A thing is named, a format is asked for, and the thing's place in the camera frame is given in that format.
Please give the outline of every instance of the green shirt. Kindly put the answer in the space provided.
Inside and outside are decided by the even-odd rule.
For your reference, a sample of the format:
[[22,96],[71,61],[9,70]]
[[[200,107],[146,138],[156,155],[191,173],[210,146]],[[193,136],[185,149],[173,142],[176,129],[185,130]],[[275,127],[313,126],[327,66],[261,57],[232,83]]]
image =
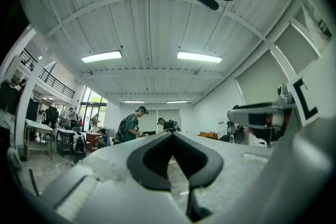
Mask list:
[[138,118],[135,116],[135,114],[130,114],[126,118],[123,141],[127,142],[136,139],[136,136],[134,134],[131,134],[127,130],[135,130],[135,131],[139,130],[139,121]]

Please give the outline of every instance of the balcony railing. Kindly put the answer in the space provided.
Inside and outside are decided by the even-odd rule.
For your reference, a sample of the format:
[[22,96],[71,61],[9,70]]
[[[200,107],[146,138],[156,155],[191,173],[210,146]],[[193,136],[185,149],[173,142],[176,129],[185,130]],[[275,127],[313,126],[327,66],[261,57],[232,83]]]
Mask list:
[[[37,64],[37,60],[26,49],[21,52],[20,57],[22,58],[21,63],[30,71],[33,71]],[[38,77],[65,96],[70,97],[71,99],[74,97],[75,92],[56,79],[46,69],[43,69]]]

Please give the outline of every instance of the floor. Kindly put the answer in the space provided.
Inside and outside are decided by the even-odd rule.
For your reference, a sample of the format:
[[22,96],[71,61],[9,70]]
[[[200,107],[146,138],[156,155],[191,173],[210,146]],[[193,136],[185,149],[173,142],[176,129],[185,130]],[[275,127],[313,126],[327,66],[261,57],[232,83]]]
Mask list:
[[[31,141],[30,145],[34,145],[34,147],[46,147],[46,145],[40,145],[38,142],[34,141]],[[30,180],[28,169],[32,169],[34,173],[36,186],[40,194],[56,177],[71,169],[73,157],[71,155],[65,155],[62,157],[57,154],[56,143],[54,141],[52,143],[52,152],[52,160],[50,159],[50,156],[47,154],[47,152],[36,151],[33,154],[30,154],[29,161],[22,162],[22,171],[18,173],[19,178],[22,185],[33,194],[35,194],[35,192]],[[186,212],[188,199],[188,180],[182,173],[174,158],[170,160],[167,172],[172,186],[172,196],[181,210]]]

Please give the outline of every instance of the man in green shirt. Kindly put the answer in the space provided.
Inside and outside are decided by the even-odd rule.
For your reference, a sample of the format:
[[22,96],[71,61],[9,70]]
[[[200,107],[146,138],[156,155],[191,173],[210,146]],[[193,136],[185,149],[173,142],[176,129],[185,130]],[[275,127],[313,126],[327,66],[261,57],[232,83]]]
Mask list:
[[136,109],[135,113],[127,116],[125,121],[125,133],[122,136],[122,141],[127,142],[136,139],[136,137],[142,137],[139,131],[139,121],[145,114],[148,114],[147,109],[144,106],[140,106]]

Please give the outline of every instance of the fluorescent light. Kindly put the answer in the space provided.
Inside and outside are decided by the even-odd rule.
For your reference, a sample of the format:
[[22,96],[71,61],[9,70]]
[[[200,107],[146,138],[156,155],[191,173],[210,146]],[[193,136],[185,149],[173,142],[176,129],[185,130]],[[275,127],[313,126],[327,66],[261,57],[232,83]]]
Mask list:
[[220,63],[222,61],[222,57],[215,57],[215,56],[209,56],[209,55],[203,55],[203,54],[192,54],[190,52],[182,52],[182,51],[178,52],[177,58],[185,59],[185,60],[214,62],[214,63]]
[[124,103],[127,104],[139,104],[139,103],[144,103],[145,101],[124,101]]
[[167,104],[185,104],[188,101],[167,101]]
[[88,57],[83,57],[82,61],[84,63],[89,63],[89,62],[97,62],[97,61],[102,61],[102,60],[108,60],[108,59],[118,59],[121,58],[121,52],[116,50],[116,51],[111,51],[111,52],[104,52],[103,54],[96,54]]

